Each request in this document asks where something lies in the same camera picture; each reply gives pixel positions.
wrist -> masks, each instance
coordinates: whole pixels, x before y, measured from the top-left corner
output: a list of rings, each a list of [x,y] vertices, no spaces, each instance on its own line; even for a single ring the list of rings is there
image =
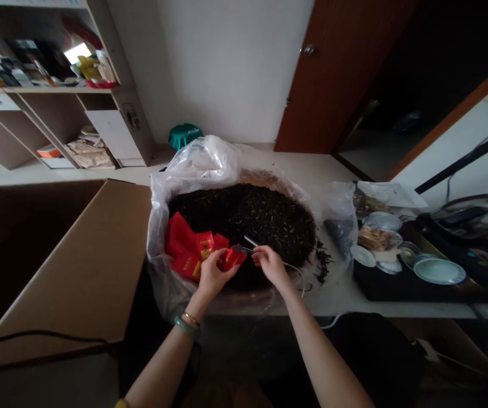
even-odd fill
[[[280,287],[277,287],[277,289],[282,298],[286,301],[291,296],[298,294],[297,289],[295,288],[295,286],[293,286],[293,283],[291,281],[285,282],[283,285],[280,285]]]
[[[210,302],[211,300],[208,298],[208,296],[205,296],[202,292],[197,291],[191,296],[185,312],[190,316],[193,316],[197,322],[200,323],[204,317],[204,314],[206,313],[206,310],[208,309],[208,306],[210,306]]]

wooden door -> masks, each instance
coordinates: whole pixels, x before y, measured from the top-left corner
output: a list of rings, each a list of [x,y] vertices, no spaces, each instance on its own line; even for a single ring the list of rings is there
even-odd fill
[[[331,152],[418,2],[315,1],[275,151]]]

red packet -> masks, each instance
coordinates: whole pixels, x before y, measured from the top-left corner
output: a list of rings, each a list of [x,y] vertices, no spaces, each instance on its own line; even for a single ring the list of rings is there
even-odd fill
[[[229,247],[229,239],[225,238],[221,234],[216,234],[214,236],[214,248],[212,251],[218,250],[218,249],[223,249],[223,248],[228,248]]]
[[[236,264],[241,265],[247,257],[246,252],[234,251],[233,248],[235,248],[235,247],[236,247],[236,245],[231,246],[231,248],[229,248],[229,250],[221,256],[220,269],[223,272],[227,272],[229,269],[231,269]]]
[[[198,255],[185,251],[174,260],[172,269],[180,275],[198,282],[200,280],[200,264]]]
[[[212,237],[212,231],[201,232],[195,234],[197,242],[197,249],[201,259],[204,261],[212,253],[214,248],[214,238]]]
[[[169,219],[165,251],[173,258],[177,258],[183,250],[199,255],[195,233],[182,217],[182,214],[177,212]]]

green stool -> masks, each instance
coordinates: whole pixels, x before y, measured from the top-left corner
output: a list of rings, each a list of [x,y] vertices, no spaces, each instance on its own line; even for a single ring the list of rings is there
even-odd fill
[[[203,132],[195,125],[178,125],[170,130],[169,143],[176,150],[180,150],[202,135]]]

box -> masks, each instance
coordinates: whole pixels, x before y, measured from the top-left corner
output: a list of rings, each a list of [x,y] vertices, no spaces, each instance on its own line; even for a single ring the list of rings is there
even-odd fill
[[[43,158],[58,158],[61,156],[61,152],[53,144],[40,148],[36,152]]]
[[[145,257],[151,191],[116,180],[0,186],[0,337],[121,341]],[[0,366],[98,346],[29,335]]]

